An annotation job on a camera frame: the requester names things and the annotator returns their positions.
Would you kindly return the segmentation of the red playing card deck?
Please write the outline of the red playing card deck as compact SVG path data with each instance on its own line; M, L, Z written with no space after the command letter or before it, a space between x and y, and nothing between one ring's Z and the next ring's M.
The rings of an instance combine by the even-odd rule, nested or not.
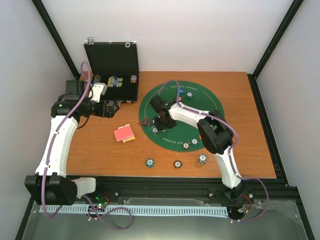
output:
M136 139L130 124L119 127L113 131L113 134L117 142L126 143Z

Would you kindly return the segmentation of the blue round blind button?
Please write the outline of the blue round blind button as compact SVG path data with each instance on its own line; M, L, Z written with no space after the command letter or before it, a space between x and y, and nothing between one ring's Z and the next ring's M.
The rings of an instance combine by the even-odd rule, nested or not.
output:
M185 91L181 88L180 90L177 90L176 92L179 93L180 95L183 95Z

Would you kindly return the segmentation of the teal poker chip stack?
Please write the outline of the teal poker chip stack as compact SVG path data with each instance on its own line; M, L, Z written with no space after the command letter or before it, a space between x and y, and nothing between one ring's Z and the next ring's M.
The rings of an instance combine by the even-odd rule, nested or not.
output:
M154 165L155 165L155 160L153 158L148 158L146 161L145 161L145 165L148 167L148 168L153 168Z

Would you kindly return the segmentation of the brown poker chip stack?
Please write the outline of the brown poker chip stack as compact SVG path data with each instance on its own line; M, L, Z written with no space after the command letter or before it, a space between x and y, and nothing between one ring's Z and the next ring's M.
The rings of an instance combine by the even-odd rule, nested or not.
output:
M179 160L176 160L174 163L173 163L173 166L175 167L175 168L181 168L182 167L182 162L181 161L179 161Z

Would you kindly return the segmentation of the purple poker chip stack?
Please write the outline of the purple poker chip stack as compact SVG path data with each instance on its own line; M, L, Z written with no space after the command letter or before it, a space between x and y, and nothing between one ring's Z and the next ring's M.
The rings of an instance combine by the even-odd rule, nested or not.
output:
M207 156L205 155L205 154L200 154L199 156L198 156L198 163L200 164L200 165L204 165L204 164L206 164L206 162L207 162Z

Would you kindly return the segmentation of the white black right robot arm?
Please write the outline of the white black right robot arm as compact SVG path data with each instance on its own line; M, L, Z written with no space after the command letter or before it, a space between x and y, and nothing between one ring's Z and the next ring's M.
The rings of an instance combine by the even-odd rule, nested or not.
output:
M230 203L238 200L244 189L233 152L236 144L233 138L238 135L222 113L218 109L212 112L196 109L174 99L165 101L158 95L150 100L149 105L158 114L154 118L157 130L172 129L177 121L198 130L203 146L218 163L222 183L227 187L223 193L225 199Z

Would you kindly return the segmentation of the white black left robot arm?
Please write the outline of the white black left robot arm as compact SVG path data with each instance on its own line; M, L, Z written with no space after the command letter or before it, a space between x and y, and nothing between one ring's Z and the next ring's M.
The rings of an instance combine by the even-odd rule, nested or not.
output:
M105 83L85 85L84 81L67 80L65 94L51 107L49 138L43 157L34 175L25 178L24 185L38 205L72 205L87 195L92 201L103 198L104 188L95 177L67 178L67 159L72 138L81 117L112 118L118 110L113 101L101 97L107 92Z

